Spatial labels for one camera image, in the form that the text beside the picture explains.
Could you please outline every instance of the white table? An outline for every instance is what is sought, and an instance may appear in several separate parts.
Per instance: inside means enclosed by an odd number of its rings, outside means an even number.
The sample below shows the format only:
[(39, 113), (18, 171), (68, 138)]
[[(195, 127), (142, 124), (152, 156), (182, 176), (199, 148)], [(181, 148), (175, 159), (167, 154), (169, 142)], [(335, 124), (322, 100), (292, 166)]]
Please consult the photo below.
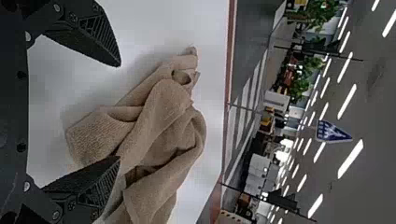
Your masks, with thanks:
[(99, 1), (122, 57), (112, 68), (46, 37), (29, 50), (28, 173), (38, 186), (66, 175), (71, 159), (64, 129), (99, 105), (114, 105), (168, 56), (194, 45), (201, 79), (195, 106), (207, 123), (205, 152), (178, 191), (170, 223), (194, 223), (219, 178), (223, 135), (227, 0)]

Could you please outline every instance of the screw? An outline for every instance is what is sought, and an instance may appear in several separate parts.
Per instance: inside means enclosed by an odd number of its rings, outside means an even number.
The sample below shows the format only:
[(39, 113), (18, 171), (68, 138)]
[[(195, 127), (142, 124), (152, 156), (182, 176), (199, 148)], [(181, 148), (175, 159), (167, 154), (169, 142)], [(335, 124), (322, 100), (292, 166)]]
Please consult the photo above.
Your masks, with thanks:
[(26, 181), (23, 185), (23, 191), (27, 192), (29, 189), (30, 189), (30, 183)]
[(17, 144), (17, 151), (18, 152), (24, 152), (26, 150), (27, 146), (24, 143), (19, 143)]
[(72, 22), (77, 22), (77, 21), (78, 21), (77, 15), (74, 14), (73, 12), (71, 12), (71, 13), (69, 14), (69, 17), (70, 17), (70, 20), (71, 20)]
[(99, 11), (99, 6), (97, 4), (93, 4), (92, 5), (92, 9), (93, 9), (93, 11), (98, 12)]
[(95, 221), (98, 218), (98, 213), (97, 212), (92, 212), (91, 214), (91, 220)]
[(61, 7), (58, 4), (54, 4), (53, 8), (55, 9), (56, 12), (60, 12), (61, 11)]
[(69, 203), (69, 205), (67, 205), (67, 209), (69, 211), (73, 211), (76, 208), (76, 201), (73, 201), (71, 203)]
[(58, 219), (60, 215), (61, 215), (61, 213), (59, 213), (58, 211), (55, 211), (55, 212), (52, 214), (52, 220)]
[(25, 38), (27, 42), (30, 42), (32, 40), (32, 36), (27, 31), (25, 32)]

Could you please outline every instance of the cloth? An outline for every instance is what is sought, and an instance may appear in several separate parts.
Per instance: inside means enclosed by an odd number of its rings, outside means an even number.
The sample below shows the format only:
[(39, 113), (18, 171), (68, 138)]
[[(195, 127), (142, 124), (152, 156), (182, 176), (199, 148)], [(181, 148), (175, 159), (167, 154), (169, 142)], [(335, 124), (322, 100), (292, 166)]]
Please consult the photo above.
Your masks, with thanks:
[(66, 131), (81, 167), (120, 156), (117, 184), (124, 187), (113, 190), (105, 223), (161, 224), (170, 217), (177, 189), (205, 145), (205, 120), (191, 100), (197, 64), (196, 49), (188, 48), (116, 105), (98, 108)]

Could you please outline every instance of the hole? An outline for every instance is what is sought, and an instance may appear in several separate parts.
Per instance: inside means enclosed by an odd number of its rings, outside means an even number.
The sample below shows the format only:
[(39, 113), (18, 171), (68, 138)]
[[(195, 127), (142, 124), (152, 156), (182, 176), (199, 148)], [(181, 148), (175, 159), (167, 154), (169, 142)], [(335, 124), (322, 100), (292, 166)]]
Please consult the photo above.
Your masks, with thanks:
[(22, 72), (22, 71), (19, 71), (18, 74), (17, 74), (17, 78), (18, 78), (18, 79), (27, 78), (27, 74), (24, 73), (24, 72)]
[(27, 148), (27, 146), (26, 146), (26, 144), (24, 144), (24, 143), (19, 143), (19, 144), (17, 145), (17, 150), (18, 150), (19, 152), (24, 152), (24, 151), (26, 150), (26, 148)]
[(1, 217), (0, 224), (13, 224), (15, 222), (16, 217), (17, 217), (16, 213), (7, 212)]
[(10, 12), (15, 12), (18, 8), (15, 0), (1, 0), (1, 4)]

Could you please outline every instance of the triangular sign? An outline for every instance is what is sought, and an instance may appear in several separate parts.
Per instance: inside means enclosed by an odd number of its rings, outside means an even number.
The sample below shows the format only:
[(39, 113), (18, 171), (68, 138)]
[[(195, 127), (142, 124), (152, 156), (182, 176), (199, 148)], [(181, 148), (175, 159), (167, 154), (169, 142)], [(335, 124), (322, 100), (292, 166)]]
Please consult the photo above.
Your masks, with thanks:
[(317, 140), (326, 143), (351, 142), (352, 136), (326, 120), (318, 120)]

